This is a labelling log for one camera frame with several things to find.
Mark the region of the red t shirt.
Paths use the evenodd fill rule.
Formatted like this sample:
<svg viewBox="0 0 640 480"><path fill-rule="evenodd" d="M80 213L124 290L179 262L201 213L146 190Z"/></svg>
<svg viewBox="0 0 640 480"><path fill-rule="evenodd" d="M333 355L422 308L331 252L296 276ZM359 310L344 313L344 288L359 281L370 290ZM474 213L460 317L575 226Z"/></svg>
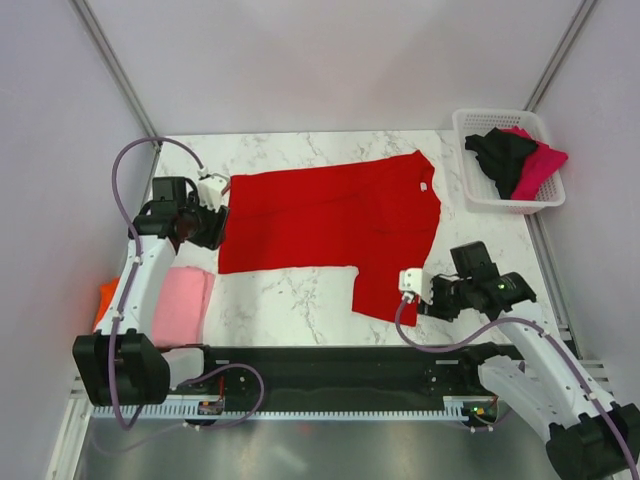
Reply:
<svg viewBox="0 0 640 480"><path fill-rule="evenodd" d="M423 266L436 237L434 176L421 151L235 175L218 271L354 267L353 312L390 321L400 272Z"/></svg>

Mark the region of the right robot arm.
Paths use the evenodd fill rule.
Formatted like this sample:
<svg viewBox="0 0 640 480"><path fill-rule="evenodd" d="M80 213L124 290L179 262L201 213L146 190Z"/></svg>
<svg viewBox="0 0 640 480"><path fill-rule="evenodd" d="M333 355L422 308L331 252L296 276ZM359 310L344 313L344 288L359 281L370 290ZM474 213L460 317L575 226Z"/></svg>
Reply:
<svg viewBox="0 0 640 480"><path fill-rule="evenodd" d="M639 476L639 409L622 405L604 389L550 329L536 295L516 273L500 273L485 244L451 249L454 275L421 268L400 273L403 304L446 321L473 309L488 324L463 341L461 350L492 328L499 329L524 363L491 353L458 368L467 392L497 395L541 438L549 462L562 479L604 479L623 471Z"/></svg>

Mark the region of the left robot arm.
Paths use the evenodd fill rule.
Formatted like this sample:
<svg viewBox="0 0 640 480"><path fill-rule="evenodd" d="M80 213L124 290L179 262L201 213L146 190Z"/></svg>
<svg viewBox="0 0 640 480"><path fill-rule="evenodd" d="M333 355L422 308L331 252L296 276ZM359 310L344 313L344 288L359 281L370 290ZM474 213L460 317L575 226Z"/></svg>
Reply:
<svg viewBox="0 0 640 480"><path fill-rule="evenodd" d="M98 407L161 404L186 382L208 393L219 369L199 347L163 352L152 336L156 305L180 246L217 250L225 238L229 209L224 176L193 181L157 177L152 197L132 220L122 276L95 332L78 336L72 354L90 402Z"/></svg>

